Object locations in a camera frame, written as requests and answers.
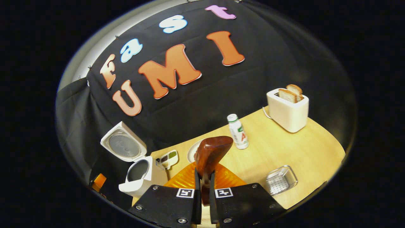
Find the foam letter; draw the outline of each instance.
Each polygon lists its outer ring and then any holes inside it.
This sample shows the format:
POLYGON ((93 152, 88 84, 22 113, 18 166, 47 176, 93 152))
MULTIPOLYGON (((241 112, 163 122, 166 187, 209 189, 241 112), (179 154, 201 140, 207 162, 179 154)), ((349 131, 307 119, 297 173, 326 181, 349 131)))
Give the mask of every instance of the foam letter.
POLYGON ((131 98, 132 102, 134 103, 134 106, 132 108, 128 106, 128 104, 122 98, 121 91, 119 90, 114 93, 113 101, 118 104, 118 106, 125 114, 129 116, 136 116, 138 113, 141 112, 142 104, 138 96, 135 94, 134 90, 131 88, 131 81, 124 81, 124 83, 121 85, 121 89, 128 94, 129 98, 131 98))
POLYGON ((133 55, 138 54, 142 50, 143 44, 139 44, 138 39, 128 41, 122 48, 120 53, 121 62, 127 62, 133 55))
POLYGON ((187 21, 184 20, 183 18, 184 17, 181 15, 169 17, 160 22, 159 27, 165 28, 163 29, 164 33, 172 33, 174 31, 184 28, 187 25, 187 21))
POLYGON ((236 18, 236 16, 234 14, 227 14, 225 12, 225 10, 228 10, 228 9, 225 7, 219 7, 217 5, 212 5, 212 6, 205 8, 205 10, 212 11, 215 15, 217 15, 218 17, 223 18, 223 19, 230 20, 230 19, 236 18))
POLYGON ((229 36, 230 32, 228 31, 213 32, 207 35, 207 39, 213 40, 221 51, 224 58, 222 64, 225 66, 231 66, 245 60, 245 57, 238 53, 229 36))
POLYGON ((153 97, 160 99, 169 93, 169 89, 162 87, 160 82, 172 89, 177 88, 176 73, 181 85, 188 84, 201 77, 201 71, 198 71, 190 63, 184 52, 185 45, 178 44, 166 51, 166 66, 162 66, 154 61, 147 61, 138 70, 144 74, 155 91, 153 97))
POLYGON ((107 83, 107 89, 111 88, 115 81, 115 74, 111 74, 111 72, 115 71, 115 65, 113 63, 114 59, 115 55, 111 54, 100 70, 100 74, 104 76, 104 80, 107 83))

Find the pink letter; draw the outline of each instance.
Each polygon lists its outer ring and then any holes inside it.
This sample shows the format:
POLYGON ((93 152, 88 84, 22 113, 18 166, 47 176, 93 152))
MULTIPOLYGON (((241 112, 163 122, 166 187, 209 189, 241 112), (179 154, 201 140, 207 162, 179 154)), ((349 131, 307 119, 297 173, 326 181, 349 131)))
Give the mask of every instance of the pink letter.
POLYGON ((225 8, 225 7, 219 7, 217 5, 212 5, 212 6, 205 8, 205 10, 207 10, 207 11, 211 10, 215 15, 217 15, 218 17, 223 18, 223 19, 230 20, 230 19, 236 18, 236 16, 233 14, 227 14, 225 12, 225 10, 227 10, 227 8, 225 8))

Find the bottle cap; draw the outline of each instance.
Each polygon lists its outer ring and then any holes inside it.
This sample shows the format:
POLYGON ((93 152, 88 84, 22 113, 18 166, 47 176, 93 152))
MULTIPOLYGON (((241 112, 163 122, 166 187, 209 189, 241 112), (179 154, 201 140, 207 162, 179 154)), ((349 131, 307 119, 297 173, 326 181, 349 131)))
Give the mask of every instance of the bottle cap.
POLYGON ((238 120, 238 116, 236 114, 230 114, 226 117, 229 123, 233 123, 238 120))

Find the screw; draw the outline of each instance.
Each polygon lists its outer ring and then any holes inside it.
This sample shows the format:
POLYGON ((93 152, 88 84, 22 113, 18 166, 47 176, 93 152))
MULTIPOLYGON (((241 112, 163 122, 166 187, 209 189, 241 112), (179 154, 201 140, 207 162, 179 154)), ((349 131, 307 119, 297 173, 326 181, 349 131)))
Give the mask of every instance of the screw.
POLYGON ((181 224, 187 223, 187 220, 184 219, 184 218, 179 218, 177 221, 178 221, 179 223, 181 223, 181 224))

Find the paint palette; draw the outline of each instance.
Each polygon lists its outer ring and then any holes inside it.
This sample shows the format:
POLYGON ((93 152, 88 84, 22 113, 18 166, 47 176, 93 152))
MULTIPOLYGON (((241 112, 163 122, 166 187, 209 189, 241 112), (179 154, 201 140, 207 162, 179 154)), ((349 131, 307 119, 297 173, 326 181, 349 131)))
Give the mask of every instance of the paint palette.
POLYGON ((172 165, 175 165, 179 161, 179 155, 177 150, 172 150, 169 153, 160 157, 159 162, 162 164, 163 167, 166 169, 170 169, 172 165))

